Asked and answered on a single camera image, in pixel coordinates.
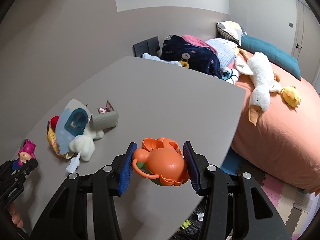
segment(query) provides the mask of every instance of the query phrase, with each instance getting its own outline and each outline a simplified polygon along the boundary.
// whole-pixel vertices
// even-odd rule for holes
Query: gray table
[[[61,99],[31,130],[38,168],[16,200],[30,230],[54,192],[66,178],[68,162],[55,156],[46,140],[46,123],[77,99],[92,113],[109,100],[119,112],[118,125],[96,142],[82,176],[95,173],[124,154],[131,141],[168,137],[180,147],[189,140],[195,152],[220,166],[231,144],[241,114],[245,91],[215,77],[152,60],[125,57],[89,78]],[[94,239],[92,197],[88,197],[89,239]],[[123,239],[166,240],[175,233],[201,200],[190,181],[161,187],[133,172],[129,189],[115,197]]]

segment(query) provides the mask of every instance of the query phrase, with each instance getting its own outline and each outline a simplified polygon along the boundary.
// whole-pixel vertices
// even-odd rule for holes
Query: silver bolt
[[[207,167],[207,169],[208,169],[209,171],[216,171],[216,170],[217,170],[217,167],[214,166],[214,165],[209,165],[209,166]]]
[[[69,179],[75,179],[77,177],[77,174],[76,173],[71,173],[69,175]]]
[[[112,171],[112,166],[110,166],[110,165],[104,166],[104,167],[103,167],[103,171],[105,171],[105,172],[110,172],[110,171]]]
[[[251,174],[248,173],[248,172],[245,172],[244,174],[242,174],[242,176],[243,176],[245,179],[251,179]]]

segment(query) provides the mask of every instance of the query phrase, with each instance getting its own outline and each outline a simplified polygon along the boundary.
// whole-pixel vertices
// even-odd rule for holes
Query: orange ring handle
[[[132,167],[135,170],[136,173],[138,173],[140,176],[145,177],[147,179],[158,179],[160,176],[159,174],[147,174],[145,172],[143,172],[142,170],[140,170],[137,166],[137,159],[133,159],[132,161]]]

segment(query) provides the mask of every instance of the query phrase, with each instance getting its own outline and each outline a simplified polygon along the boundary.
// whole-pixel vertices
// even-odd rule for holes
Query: orange toy
[[[140,170],[137,163],[144,163],[152,174]],[[165,186],[180,186],[189,179],[187,163],[182,157],[179,145],[168,138],[158,140],[146,138],[132,157],[133,169],[147,179],[159,179]]]

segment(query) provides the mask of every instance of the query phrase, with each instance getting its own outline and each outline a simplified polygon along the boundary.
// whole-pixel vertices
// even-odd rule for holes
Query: door
[[[297,13],[297,37],[293,56],[298,59],[301,76],[314,86],[319,76],[320,24],[313,12],[300,1]]]

